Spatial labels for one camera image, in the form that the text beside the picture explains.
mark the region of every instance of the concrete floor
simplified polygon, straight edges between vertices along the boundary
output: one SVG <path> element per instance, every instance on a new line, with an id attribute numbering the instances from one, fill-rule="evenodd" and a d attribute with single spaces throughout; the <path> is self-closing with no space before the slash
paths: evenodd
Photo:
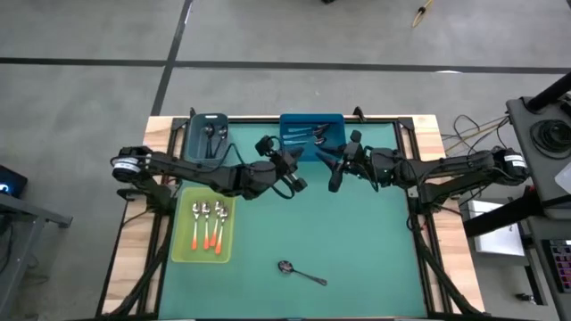
<path id="1" fill-rule="evenodd" d="M 565 0 L 441 0 L 410 29 L 422 3 L 195 0 L 177 59 L 569 66 Z M 166 60 L 182 6 L 183 0 L 4 0 L 0 57 Z M 108 160 L 121 146 L 141 143 L 161 74 L 162 68 L 0 64 L 0 163 L 29 178 L 30 202 L 75 217 L 69 231 L 46 231 L 37 255 L 50 280 L 21 290 L 20 313 L 44 320 L 94 315 L 124 207 Z M 174 69 L 161 115 L 186 115 L 191 106 L 244 115 L 347 113 L 359 105 L 371 114 L 436 114 L 450 133 L 456 115 L 500 117 L 506 100 L 535 95 L 560 76 Z M 509 126 L 501 136 L 517 148 Z M 491 136 L 480 148 L 497 143 Z M 484 195 L 520 193 L 493 186 Z M 512 299 L 528 286 L 522 268 L 475 262 L 488 312 L 557 319 L 552 305 Z M 501 282 L 506 275 L 509 284 Z"/>

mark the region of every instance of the black stand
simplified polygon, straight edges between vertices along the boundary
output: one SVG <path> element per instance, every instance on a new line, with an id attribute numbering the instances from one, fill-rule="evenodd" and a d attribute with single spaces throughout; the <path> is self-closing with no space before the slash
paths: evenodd
<path id="1" fill-rule="evenodd" d="M 537 192 L 533 190 L 496 210 L 465 221 L 464 230 L 466 237 L 475 237 L 490 233 L 498 228 L 510 226 L 522 219 L 542 216 L 542 213 L 542 203 Z"/>

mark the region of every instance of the green table surface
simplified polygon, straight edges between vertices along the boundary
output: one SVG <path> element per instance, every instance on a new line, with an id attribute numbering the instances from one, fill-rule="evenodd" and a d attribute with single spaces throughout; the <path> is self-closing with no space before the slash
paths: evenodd
<path id="1" fill-rule="evenodd" d="M 348 124 L 347 137 L 354 129 L 363 144 L 396 148 L 392 124 Z M 260 159 L 254 144 L 277 136 L 278 125 L 230 124 L 229 133 L 250 162 Z M 229 156 L 227 164 L 235 163 Z M 330 193 L 330 171 L 320 162 L 300 163 L 296 175 L 308 187 L 292 200 L 271 190 L 253 201 L 237 199 L 228 263 L 177 263 L 170 256 L 160 319 L 426 316 L 404 191 L 375 193 L 368 182 L 345 176 L 339 193 Z M 177 213 L 175 224 L 180 215 L 189 213 Z M 328 286 L 281 274 L 282 259 Z"/>

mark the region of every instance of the black metal frame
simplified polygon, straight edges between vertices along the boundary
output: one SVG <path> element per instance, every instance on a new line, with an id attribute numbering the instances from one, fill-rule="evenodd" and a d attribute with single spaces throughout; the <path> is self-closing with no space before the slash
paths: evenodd
<path id="1" fill-rule="evenodd" d="M 192 115 L 194 115 L 193 109 L 191 109 L 191 117 L 192 117 Z M 416 139 L 416 133 L 415 133 L 412 118 L 375 118 L 375 117 L 373 117 L 373 118 L 367 119 L 363 115 L 363 112 L 360 110 L 359 107 L 357 107 L 355 109 L 355 112 L 353 113 L 353 115 L 355 117 L 345 117 L 345 123 L 348 123 L 348 124 L 354 124 L 354 123 L 371 124 L 372 123 L 372 124 L 391 124 L 391 125 L 393 125 L 393 131 L 395 134 L 397 148 L 398 148 L 398 150 L 400 150 L 402 152 L 404 151 L 404 141 L 403 141 L 402 130 L 406 129 L 408 132 L 409 138 L 410 138 L 412 157 L 414 159 L 419 159 L 420 153 L 418 150 L 418 142 Z M 188 124 L 189 120 L 190 120 L 189 118 L 174 118 L 172 120 L 171 129 L 170 129 L 169 144 L 167 147 L 167 154 L 174 155 L 175 144 L 178 140 L 178 134 L 180 133 L 179 130 L 181 128 L 184 129 L 184 131 L 183 131 L 184 136 L 183 136 L 183 144 L 181 146 L 181 153 L 184 153 L 184 149 L 186 147 L 186 137 L 187 137 L 186 129 L 188 128 L 188 126 L 186 126 L 186 125 Z M 267 116 L 267 117 L 263 117 L 263 116 L 262 117 L 255 117 L 255 116 L 252 116 L 252 117 L 229 117 L 228 121 L 230 123 L 270 123 L 270 124 L 277 124 L 277 123 L 279 123 L 279 117 L 278 116 L 275 116 L 275 117 L 271 117 L 271 116 Z M 166 182 L 166 177 L 163 178 L 162 182 L 163 183 Z M 428 229 L 431 251 L 434 254 L 434 257 L 436 258 L 437 262 L 440 265 L 442 265 L 443 260 L 442 260 L 442 256 L 440 253 L 440 247 L 438 244 L 438 237 L 436 235 L 434 219 L 432 218 L 432 216 L 427 216 L 426 220 L 427 220 L 426 226 Z M 418 223 L 417 219 L 413 219 L 412 224 L 413 224 L 413 226 L 419 228 L 419 223 Z M 173 218 L 173 216 L 169 216 L 169 223 L 168 223 L 168 227 L 167 227 L 167 231 L 166 231 L 166 235 L 165 235 L 165 240 L 164 240 L 164 242 L 167 242 L 167 245 L 169 247 L 170 247 L 170 245 L 169 245 L 168 241 L 170 239 L 170 236 L 172 235 L 173 225 L 174 225 L 174 218 Z M 148 252 L 147 252 L 147 260 L 145 263 L 145 267 L 148 267 L 150 260 L 154 257 L 154 254 L 156 252 L 157 244 L 159 242 L 159 231 L 160 231 L 160 229 L 161 229 L 161 215 L 155 215 L 155 218 L 153 220 L 152 232 L 151 232 L 151 236 L 150 236 L 150 240 L 149 240 L 149 248 L 148 248 Z M 111 261 L 109 269 L 107 271 L 107 277 L 105 278 L 105 285 L 103 286 L 102 295 L 101 295 L 101 298 L 99 301 L 98 309 L 97 309 L 96 314 L 95 314 L 96 317 L 100 317 L 102 315 L 103 303 L 104 303 L 104 300 L 105 300 L 105 297 L 107 294 L 107 289 L 108 289 L 109 281 L 111 278 L 111 272 L 112 272 L 112 268 L 113 268 L 113 262 L 115 259 L 115 254 L 117 251 L 117 246 L 118 246 L 119 239 L 120 239 L 120 233 L 121 233 L 121 228 L 120 228 L 120 231 L 118 232 L 118 237 L 117 237 L 117 240 L 115 243 L 115 248 L 113 251 L 112 261 Z M 430 280 L 428 277 L 428 268 L 426 266 L 426 263 L 420 258 L 420 255 L 418 254 L 418 240 L 416 238 L 414 238 L 414 242 L 415 242 L 415 250 L 417 252 L 417 258 L 418 258 L 419 279 L 420 279 L 422 289 L 423 289 L 426 311 L 427 311 L 427 313 L 435 313 L 434 296 L 432 293 L 432 288 L 430 286 Z M 168 259 L 168 256 L 167 256 L 167 258 L 164 259 L 164 261 L 161 264 L 161 272 L 160 272 L 158 290 L 157 290 L 158 293 L 162 292 L 164 275 L 166 272 L 165 267 L 166 267 L 167 259 Z M 444 313 L 451 313 L 452 308 L 451 308 L 450 296 L 446 293 L 443 285 L 439 281 L 438 281 L 438 285 L 439 285 L 439 289 L 440 289 L 440 293 L 441 293 Z M 144 290 L 144 295 L 142 295 L 141 298 L 139 299 L 139 302 L 137 305 L 137 315 L 138 316 L 141 316 L 141 317 L 149 316 L 149 313 L 145 312 L 147 296 L 148 296 L 148 288 Z M 154 303 L 153 315 L 156 315 L 158 313 L 160 304 L 161 304 L 161 295 L 159 294 L 159 295 L 157 295 L 156 302 Z"/>

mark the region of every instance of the spoon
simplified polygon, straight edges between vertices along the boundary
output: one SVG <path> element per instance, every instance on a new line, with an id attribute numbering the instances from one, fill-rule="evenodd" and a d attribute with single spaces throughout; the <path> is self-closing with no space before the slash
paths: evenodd
<path id="1" fill-rule="evenodd" d="M 228 219 L 228 208 L 223 207 L 220 209 L 218 215 L 220 217 L 220 235 L 218 235 L 218 243 L 216 244 L 216 255 L 220 255 L 222 253 L 222 232 L 224 232 L 224 222 Z"/>
<path id="2" fill-rule="evenodd" d="M 218 136 L 220 136 L 220 140 L 218 141 L 218 144 L 216 145 L 216 149 L 214 149 L 214 153 L 212 154 L 212 158 L 216 157 L 216 154 L 218 153 L 218 149 L 220 148 L 222 141 L 228 137 L 228 127 L 222 126 L 218 131 Z"/>
<path id="3" fill-rule="evenodd" d="M 279 268 L 279 270 L 284 274 L 297 273 L 297 274 L 305 276 L 305 277 L 309 278 L 310 280 L 313 280 L 313 281 L 315 281 L 315 282 L 317 282 L 323 286 L 327 285 L 327 280 L 324 280 L 322 278 L 318 278 L 315 276 L 309 276 L 309 275 L 306 275 L 305 273 L 294 270 L 294 265 L 289 261 L 286 261 L 286 260 L 279 261 L 279 263 L 277 263 L 277 268 Z"/>
<path id="4" fill-rule="evenodd" d="M 206 218 L 204 220 L 204 249 L 208 250 L 210 242 L 208 241 L 208 217 L 211 214 L 211 205 L 208 202 L 203 202 L 202 213 Z"/>
<path id="5" fill-rule="evenodd" d="M 206 142 L 206 154 L 204 155 L 204 158 L 208 159 L 212 154 L 212 137 L 214 136 L 214 125 L 212 125 L 212 123 L 206 124 L 206 126 L 203 128 L 203 131 L 208 138 L 208 141 Z"/>
<path id="6" fill-rule="evenodd" d="M 216 203 L 214 203 L 214 210 L 216 210 L 217 216 L 216 216 L 216 223 L 214 224 L 214 231 L 212 232 L 211 246 L 216 245 L 216 234 L 218 233 L 218 221 L 220 219 L 220 210 L 222 210 L 223 207 L 224 203 L 222 201 L 216 201 Z"/>
<path id="7" fill-rule="evenodd" d="M 200 204 L 198 202 L 194 202 L 193 204 L 193 214 L 194 214 L 193 250 L 196 250 L 196 230 L 198 229 L 198 216 L 200 215 Z"/>

